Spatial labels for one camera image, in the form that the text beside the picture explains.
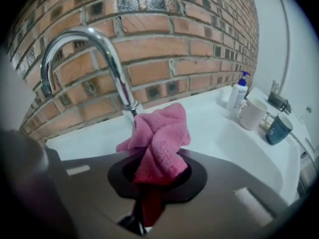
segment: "red cloth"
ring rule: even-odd
[[[189,144],[185,109],[175,103],[151,114],[136,115],[132,137],[119,144],[116,151],[147,147],[136,170],[134,183],[164,186],[172,183],[187,168],[177,152],[181,146]],[[161,196],[160,190],[152,189],[143,197],[145,227],[152,226],[160,216]]]

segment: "blue mug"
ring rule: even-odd
[[[267,142],[275,145],[285,139],[293,130],[293,125],[284,115],[278,114],[266,133]]]

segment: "soap dispenser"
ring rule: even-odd
[[[243,73],[243,76],[238,81],[238,84],[234,84],[229,101],[226,105],[226,109],[229,111],[236,109],[240,105],[248,90],[248,87],[246,86],[246,75],[250,75],[250,73],[245,71],[241,72]]]

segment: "white label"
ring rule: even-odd
[[[236,97],[236,100],[235,100],[235,103],[234,103],[234,108],[237,108],[241,101],[244,99],[246,95],[246,90],[239,90],[238,91],[238,94],[237,94],[237,97]]]
[[[86,171],[89,171],[90,170],[90,167],[88,165],[82,165],[82,166],[79,166],[79,167],[75,167],[75,168],[70,168],[70,169],[67,169],[66,172],[68,173],[68,175],[75,175],[75,174],[78,174],[78,173],[83,173],[83,172],[86,172]]]

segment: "faucet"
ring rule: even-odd
[[[51,97],[55,91],[51,65],[56,52],[66,43],[83,40],[95,46],[107,62],[111,77],[123,103],[122,112],[131,122],[136,114],[143,112],[142,105],[133,97],[131,87],[125,77],[118,53],[112,42],[103,33],[92,27],[77,26],[67,29],[50,41],[41,61],[41,82],[44,96]]]

